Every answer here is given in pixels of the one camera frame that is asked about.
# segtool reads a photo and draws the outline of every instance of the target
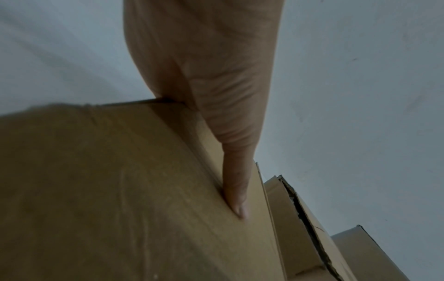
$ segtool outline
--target wrinkled skin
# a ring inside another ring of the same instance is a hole
[[[156,97],[199,110],[222,143],[225,200],[248,216],[283,0],[125,0],[129,52]]]

